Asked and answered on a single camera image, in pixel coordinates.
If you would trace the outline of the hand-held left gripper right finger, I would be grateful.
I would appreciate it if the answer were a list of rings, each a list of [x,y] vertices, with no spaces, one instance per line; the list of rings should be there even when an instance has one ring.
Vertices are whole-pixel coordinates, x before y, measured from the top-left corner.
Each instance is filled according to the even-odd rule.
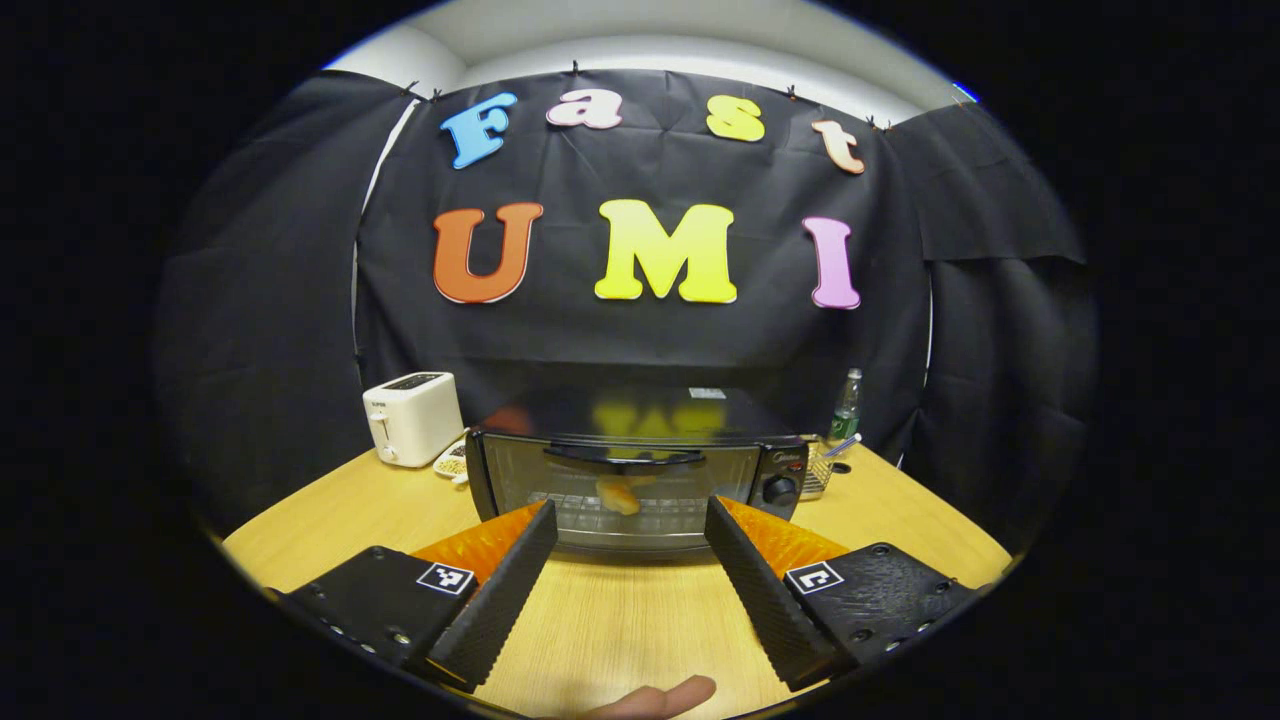
[[[723,496],[705,538],[791,691],[887,662],[979,596],[891,543],[850,550]]]

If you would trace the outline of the black backdrop cloth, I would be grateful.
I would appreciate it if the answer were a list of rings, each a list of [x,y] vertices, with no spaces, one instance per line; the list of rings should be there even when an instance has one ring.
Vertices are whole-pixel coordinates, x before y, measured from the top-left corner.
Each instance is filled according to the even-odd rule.
[[[668,70],[435,101],[324,70],[195,199],[152,359],[223,530],[371,448],[364,391],[411,372],[467,424],[691,386],[819,434],[858,368],[868,447],[1016,548],[1082,464],[1100,341],[1084,242],[975,104],[882,129]]]

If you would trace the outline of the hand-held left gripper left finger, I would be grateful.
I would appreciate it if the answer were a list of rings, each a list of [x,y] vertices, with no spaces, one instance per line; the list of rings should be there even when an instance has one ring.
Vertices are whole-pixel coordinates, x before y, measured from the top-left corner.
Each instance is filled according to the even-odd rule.
[[[412,553],[370,546],[278,603],[401,671],[484,684],[558,541],[540,500]]]

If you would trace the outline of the white toaster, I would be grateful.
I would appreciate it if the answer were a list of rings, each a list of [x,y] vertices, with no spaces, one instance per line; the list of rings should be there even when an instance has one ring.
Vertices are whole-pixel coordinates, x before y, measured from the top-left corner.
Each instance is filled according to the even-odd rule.
[[[376,456],[401,468],[425,468],[463,433],[454,375],[416,372],[364,392]]]

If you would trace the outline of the black electric oven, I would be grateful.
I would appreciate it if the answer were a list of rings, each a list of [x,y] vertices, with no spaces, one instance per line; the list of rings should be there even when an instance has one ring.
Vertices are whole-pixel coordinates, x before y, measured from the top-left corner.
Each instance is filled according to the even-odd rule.
[[[481,519],[548,500],[561,548],[605,555],[703,551],[713,496],[788,520],[809,445],[742,389],[681,386],[532,389],[465,442]],[[596,495],[622,477],[636,479],[632,516]]]

